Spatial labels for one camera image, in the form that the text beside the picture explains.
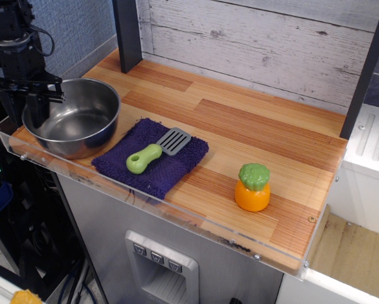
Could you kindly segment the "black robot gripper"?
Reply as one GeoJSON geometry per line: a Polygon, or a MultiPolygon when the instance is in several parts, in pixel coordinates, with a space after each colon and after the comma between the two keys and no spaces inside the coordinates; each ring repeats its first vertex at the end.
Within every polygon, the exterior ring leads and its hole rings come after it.
{"type": "MultiPolygon", "coordinates": [[[[37,34],[0,40],[0,89],[28,94],[27,108],[35,128],[49,118],[49,101],[61,103],[65,100],[62,79],[46,71],[44,57],[37,34]]],[[[1,102],[10,120],[21,127],[25,98],[1,91],[1,102]]]]}

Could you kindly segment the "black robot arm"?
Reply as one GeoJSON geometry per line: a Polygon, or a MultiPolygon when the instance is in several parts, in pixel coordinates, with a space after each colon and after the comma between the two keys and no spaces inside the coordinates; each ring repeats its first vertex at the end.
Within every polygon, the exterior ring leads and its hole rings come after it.
{"type": "Polygon", "coordinates": [[[23,123],[27,110],[39,128],[48,118],[51,103],[62,103],[60,77],[46,70],[46,57],[33,25],[35,16],[28,1],[0,1],[0,102],[11,121],[23,123]]]}

